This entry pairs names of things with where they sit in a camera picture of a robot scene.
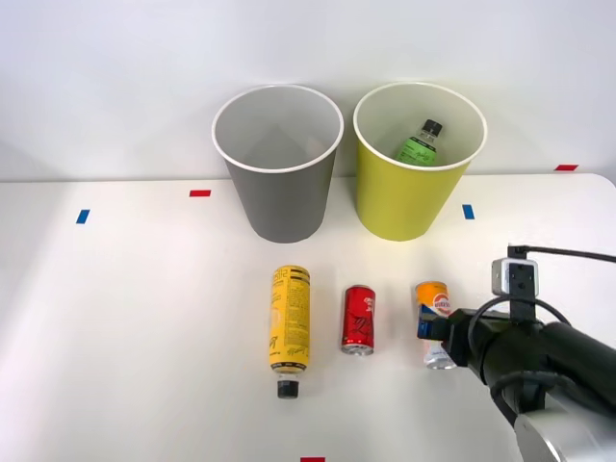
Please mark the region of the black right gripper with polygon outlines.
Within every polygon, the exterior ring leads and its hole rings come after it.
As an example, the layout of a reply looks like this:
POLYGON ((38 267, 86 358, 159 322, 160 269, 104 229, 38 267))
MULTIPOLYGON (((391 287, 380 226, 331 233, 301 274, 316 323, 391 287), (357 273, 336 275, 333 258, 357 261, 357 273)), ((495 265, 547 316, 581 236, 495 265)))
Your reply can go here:
POLYGON ((447 341, 446 351, 459 367, 470 369, 476 377, 486 383, 485 357, 489 346, 489 322, 481 317, 472 332, 473 345, 469 343, 470 324, 475 312, 457 309, 448 318, 434 313, 420 313, 418 338, 429 341, 447 341))

